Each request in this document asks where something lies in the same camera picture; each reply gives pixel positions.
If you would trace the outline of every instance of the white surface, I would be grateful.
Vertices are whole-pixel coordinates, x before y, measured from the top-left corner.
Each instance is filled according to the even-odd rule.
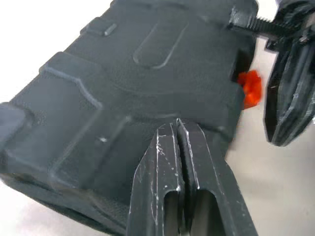
[[[108,8],[108,0],[5,1],[0,3],[0,102],[9,101],[51,56]],[[274,0],[260,1],[272,19]],[[267,81],[275,55],[258,40],[252,67]],[[266,142],[264,104],[246,110],[227,160],[260,236],[315,235],[315,126],[286,148]],[[103,236],[0,183],[1,236]]]

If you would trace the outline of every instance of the orange plastic piece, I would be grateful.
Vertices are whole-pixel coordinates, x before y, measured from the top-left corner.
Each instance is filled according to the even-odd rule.
[[[244,109],[257,106],[262,97],[262,82],[257,71],[239,74],[237,81],[244,90]]]

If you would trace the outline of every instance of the red plastic part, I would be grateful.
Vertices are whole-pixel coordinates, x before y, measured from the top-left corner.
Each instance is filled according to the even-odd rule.
[[[262,98],[262,81],[257,71],[239,74],[237,81],[244,90],[244,109],[257,106]]]

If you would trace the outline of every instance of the white background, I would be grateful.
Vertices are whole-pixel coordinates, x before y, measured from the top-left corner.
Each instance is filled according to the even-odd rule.
[[[272,19],[274,0],[259,15]],[[0,102],[9,101],[56,52],[109,7],[107,0],[11,0],[0,3]],[[258,40],[252,68],[266,84],[275,55]],[[289,147],[266,142],[263,107],[246,110],[227,155],[260,236],[315,235],[315,126]],[[1,236],[101,236],[0,183]]]

